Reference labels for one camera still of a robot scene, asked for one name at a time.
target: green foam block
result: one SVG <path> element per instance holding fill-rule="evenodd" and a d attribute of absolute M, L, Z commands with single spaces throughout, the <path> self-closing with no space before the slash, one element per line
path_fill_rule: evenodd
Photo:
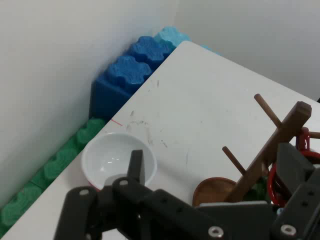
<path fill-rule="evenodd" d="M 0 229 L 4 234 L 28 210 L 28 208 L 42 194 L 42 189 L 32 182 L 28 182 L 0 212 Z"/>
<path fill-rule="evenodd" d="M 91 118 L 38 170 L 31 181 L 2 208 L 0 211 L 0 238 L 76 158 L 105 124 L 102 119 Z"/>
<path fill-rule="evenodd" d="M 97 133 L 105 126 L 105 121 L 91 118 L 80 128 L 49 161 L 38 170 L 31 182 L 45 190 L 62 171 L 76 158 Z"/>
<path fill-rule="evenodd" d="M 76 141 L 83 148 L 90 142 L 97 133 L 106 125 L 105 121 L 100 118 L 91 118 L 85 127 L 81 128 L 76 134 Z"/>

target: white wall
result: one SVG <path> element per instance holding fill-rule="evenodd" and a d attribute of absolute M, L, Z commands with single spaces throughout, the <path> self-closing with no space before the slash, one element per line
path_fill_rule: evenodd
<path fill-rule="evenodd" d="M 320 98 L 320 1 L 181 0 L 180 31 L 224 57 Z"/>
<path fill-rule="evenodd" d="M 178 0 L 0 1 L 0 206 L 88 117 L 94 77 Z"/>

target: white bowl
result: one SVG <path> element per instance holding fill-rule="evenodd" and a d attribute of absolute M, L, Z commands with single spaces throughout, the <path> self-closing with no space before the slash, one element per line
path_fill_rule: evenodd
<path fill-rule="evenodd" d="M 143 150 L 147 186 L 157 171 L 156 157 L 148 145 L 127 133 L 108 133 L 92 139 L 82 152 L 82 171 L 92 186 L 102 190 L 127 175 L 133 150 Z"/>

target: light blue foam block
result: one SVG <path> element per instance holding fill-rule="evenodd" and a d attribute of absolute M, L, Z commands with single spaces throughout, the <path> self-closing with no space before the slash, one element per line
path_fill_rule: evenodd
<path fill-rule="evenodd" d="M 191 41 L 187 34 L 179 32 L 174 26 L 164 27 L 162 31 L 154 36 L 154 40 L 158 43 L 166 44 L 171 51 L 175 50 L 183 41 Z"/>

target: white table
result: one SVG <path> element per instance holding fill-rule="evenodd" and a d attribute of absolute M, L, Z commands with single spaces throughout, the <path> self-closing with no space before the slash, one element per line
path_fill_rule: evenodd
<path fill-rule="evenodd" d="M 150 184 L 191 204 L 209 177 L 237 181 L 222 152 L 228 146 L 245 168 L 275 130 L 254 100 L 260 93 L 282 120 L 297 101 L 312 106 L 306 126 L 320 131 L 320 104 L 192 42 L 183 42 L 99 134 L 130 132 L 151 145 L 158 171 Z M 320 140 L 311 140 L 320 150 Z M 79 155 L 8 231 L 3 240 L 49 240 L 66 193 L 88 184 Z M 123 240 L 116 230 L 105 240 Z"/>

